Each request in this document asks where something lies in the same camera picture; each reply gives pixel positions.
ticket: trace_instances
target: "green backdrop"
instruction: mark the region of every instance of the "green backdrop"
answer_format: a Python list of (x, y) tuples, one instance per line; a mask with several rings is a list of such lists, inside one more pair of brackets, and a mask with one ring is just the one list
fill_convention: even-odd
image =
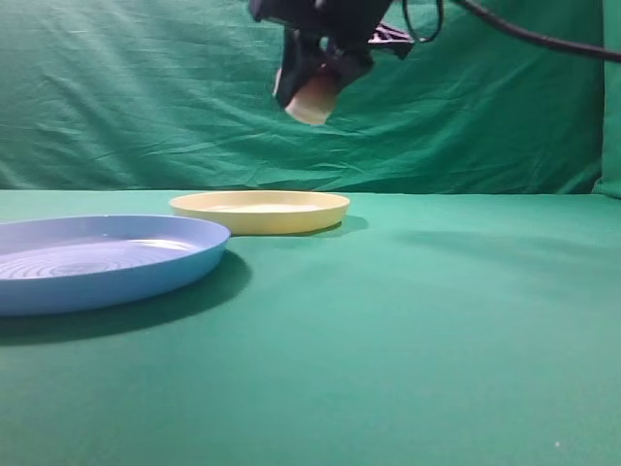
[[(621, 4), (604, 0), (605, 44), (621, 50)], [(603, 173), (596, 191), (611, 196), (621, 196), (621, 65), (605, 65), (605, 138)]]
[[(602, 41), (599, 1), (483, 3)], [(600, 175), (603, 65), (452, 5), (434, 44), (404, 63), (379, 56), (318, 128), (278, 110), (281, 31), (251, 22), (246, 0), (0, 8), (0, 188), (589, 192)]]

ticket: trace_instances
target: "blue plate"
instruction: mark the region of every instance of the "blue plate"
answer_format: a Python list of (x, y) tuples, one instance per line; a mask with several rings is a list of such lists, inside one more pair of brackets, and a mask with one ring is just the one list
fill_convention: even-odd
[(0, 316), (86, 311), (197, 281), (230, 231), (178, 216), (77, 216), (0, 224)]

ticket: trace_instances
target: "plastic plate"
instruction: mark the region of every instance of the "plastic plate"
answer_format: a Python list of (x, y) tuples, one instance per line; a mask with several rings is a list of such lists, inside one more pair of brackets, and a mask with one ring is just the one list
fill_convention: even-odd
[(0, 316), (86, 311), (193, 283), (230, 231), (178, 216), (77, 216), (0, 224)]
[(305, 191), (213, 191), (177, 197), (177, 216), (216, 221), (234, 235), (284, 235), (328, 228), (343, 220), (349, 199)]

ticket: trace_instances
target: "table surface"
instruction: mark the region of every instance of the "table surface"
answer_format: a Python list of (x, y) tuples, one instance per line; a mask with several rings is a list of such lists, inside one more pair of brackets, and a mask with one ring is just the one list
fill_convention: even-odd
[[(0, 220), (180, 194), (0, 191)], [(177, 292), (0, 321), (0, 465), (621, 464), (621, 202), (349, 197)]]

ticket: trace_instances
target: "yellow plastic plate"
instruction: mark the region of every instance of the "yellow plastic plate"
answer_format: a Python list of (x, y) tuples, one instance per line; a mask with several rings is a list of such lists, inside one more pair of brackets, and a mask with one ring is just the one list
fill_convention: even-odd
[(305, 191), (213, 191), (177, 197), (176, 216), (220, 223), (234, 235), (287, 235), (334, 226), (343, 220), (349, 199)]

